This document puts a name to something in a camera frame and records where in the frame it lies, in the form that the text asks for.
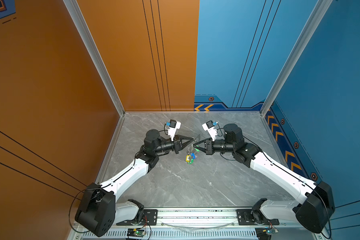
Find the blue wall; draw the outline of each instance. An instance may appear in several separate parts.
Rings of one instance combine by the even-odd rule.
[[[14,7],[14,0],[5,0],[4,3],[7,10],[0,12],[0,18],[4,18],[16,12]]]
[[[360,0],[333,1],[276,102],[335,205],[360,200]],[[360,202],[332,218],[360,213]],[[333,221],[333,239],[360,237],[360,215]]]
[[[264,101],[316,2],[201,0],[195,94],[216,95],[229,108]]]

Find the orange wall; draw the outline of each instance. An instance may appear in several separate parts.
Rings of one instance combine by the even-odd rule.
[[[74,196],[95,180],[118,118],[64,3],[16,1],[0,19],[0,130],[83,184],[2,133],[1,147],[73,187],[1,148],[0,162]],[[0,239],[66,239],[67,194],[0,164]]]
[[[198,0],[78,3],[126,111],[193,110]]]

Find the yellow chevron arrow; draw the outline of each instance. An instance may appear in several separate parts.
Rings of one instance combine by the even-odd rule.
[[[268,125],[269,125],[269,119],[270,118],[274,118],[274,116],[271,116],[271,115],[268,116]]]
[[[208,108],[210,108],[211,106],[213,106],[213,104],[209,105],[208,107],[204,108],[205,111],[209,111]]]
[[[296,163],[294,162],[291,162],[291,171],[293,171],[293,167],[297,167],[298,169],[301,170],[301,167],[299,165],[297,165]]]
[[[277,136],[278,136],[278,135],[284,136],[284,134],[283,134],[282,132],[278,132],[278,131],[276,131],[276,136],[275,136],[275,138],[276,138],[276,142],[277,142]]]
[[[285,161],[288,162],[288,155],[295,157],[295,155],[292,152],[285,151]]]
[[[273,133],[273,127],[278,127],[278,125],[277,125],[276,123],[272,123],[271,126],[272,126],[271,131],[272,131],[272,133]]]
[[[200,104],[197,108],[195,108],[196,111],[200,111],[199,107],[203,106],[204,104]]]

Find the marble surface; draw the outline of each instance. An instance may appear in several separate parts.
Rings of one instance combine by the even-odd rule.
[[[125,168],[133,160],[150,129],[162,130],[170,119],[180,121],[177,134],[210,137],[202,124],[212,120],[223,127],[235,123],[243,135],[259,145],[269,156],[279,161],[258,112],[240,113],[127,113],[110,163],[103,180]],[[185,161],[186,151],[161,156],[156,166],[137,180],[118,199],[135,199],[145,207],[196,206],[252,206],[260,198],[291,200],[284,189],[263,174],[247,168],[237,161],[227,161],[218,153],[197,154],[194,163]]]

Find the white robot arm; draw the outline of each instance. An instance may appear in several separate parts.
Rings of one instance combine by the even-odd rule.
[[[232,152],[236,161],[264,174],[295,199],[293,201],[260,199],[252,208],[251,221],[264,224],[272,219],[291,220],[301,223],[314,233],[320,233],[334,212],[331,187],[325,182],[316,184],[296,174],[273,160],[258,146],[245,142],[241,129],[237,125],[227,124],[224,130],[225,139],[216,141],[205,139],[195,143],[195,148],[207,155],[215,152]],[[155,129],[148,131],[144,145],[125,169],[100,185],[91,184],[87,187],[75,220],[98,237],[106,233],[113,223],[125,220],[141,222],[144,209],[142,204],[133,199],[122,204],[115,204],[117,199],[136,180],[155,166],[159,156],[171,150],[178,153],[192,139],[175,135],[172,142],[160,137]]]

